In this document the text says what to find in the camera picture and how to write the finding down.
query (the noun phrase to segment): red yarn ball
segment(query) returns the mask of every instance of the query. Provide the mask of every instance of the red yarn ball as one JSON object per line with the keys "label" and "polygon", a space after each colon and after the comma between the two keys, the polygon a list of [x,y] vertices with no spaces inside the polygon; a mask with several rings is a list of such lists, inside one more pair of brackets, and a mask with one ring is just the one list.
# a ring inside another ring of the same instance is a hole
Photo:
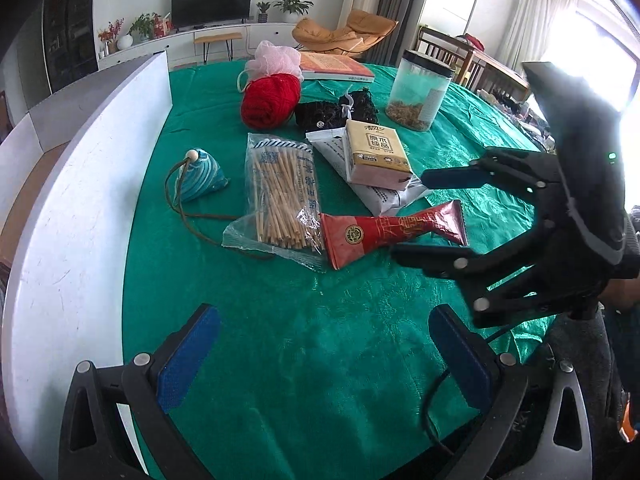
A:
{"label": "red yarn ball", "polygon": [[291,74],[274,74],[252,81],[244,91],[242,121],[257,130],[277,128],[291,117],[301,91],[299,79]]}

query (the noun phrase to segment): book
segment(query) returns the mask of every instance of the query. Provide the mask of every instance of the book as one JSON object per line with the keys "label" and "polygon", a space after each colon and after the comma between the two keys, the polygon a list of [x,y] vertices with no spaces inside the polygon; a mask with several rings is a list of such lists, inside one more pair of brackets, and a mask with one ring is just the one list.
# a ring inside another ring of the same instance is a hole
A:
{"label": "book", "polygon": [[347,120],[342,143],[350,184],[404,191],[414,176],[393,128]]}
{"label": "book", "polygon": [[300,52],[300,69],[306,79],[335,79],[373,83],[376,76],[362,63],[348,56]]}

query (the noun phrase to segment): clear plastic jar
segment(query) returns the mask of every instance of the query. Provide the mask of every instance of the clear plastic jar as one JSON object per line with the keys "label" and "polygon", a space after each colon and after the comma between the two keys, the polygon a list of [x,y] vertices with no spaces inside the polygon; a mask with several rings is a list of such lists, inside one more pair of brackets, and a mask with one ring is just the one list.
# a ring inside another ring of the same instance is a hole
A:
{"label": "clear plastic jar", "polygon": [[454,70],[437,59],[405,50],[386,114],[417,132],[426,132],[440,109]]}

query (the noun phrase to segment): black lace item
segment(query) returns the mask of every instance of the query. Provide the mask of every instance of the black lace item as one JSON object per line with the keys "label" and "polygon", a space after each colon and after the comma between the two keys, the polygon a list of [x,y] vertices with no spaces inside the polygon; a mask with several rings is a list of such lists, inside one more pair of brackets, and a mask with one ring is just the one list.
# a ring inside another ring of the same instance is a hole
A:
{"label": "black lace item", "polygon": [[[373,104],[369,89],[356,90],[350,92],[349,95],[353,99],[351,119],[362,121],[363,123],[378,124],[376,115],[378,110]],[[296,124],[305,133],[343,128],[347,123],[347,119],[342,116],[342,105],[347,104],[349,104],[349,101],[344,95],[340,97],[337,104],[328,101],[300,103],[295,109]]]}

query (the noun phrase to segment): brown leather lounge chair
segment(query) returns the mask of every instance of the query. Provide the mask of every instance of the brown leather lounge chair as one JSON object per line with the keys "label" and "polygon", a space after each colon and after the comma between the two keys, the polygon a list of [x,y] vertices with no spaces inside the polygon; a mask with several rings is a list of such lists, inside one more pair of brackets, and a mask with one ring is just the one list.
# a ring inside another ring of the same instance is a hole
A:
{"label": "brown leather lounge chair", "polygon": [[292,31],[293,38],[307,50],[355,57],[391,34],[398,22],[354,9],[346,27],[333,32],[304,18]]}

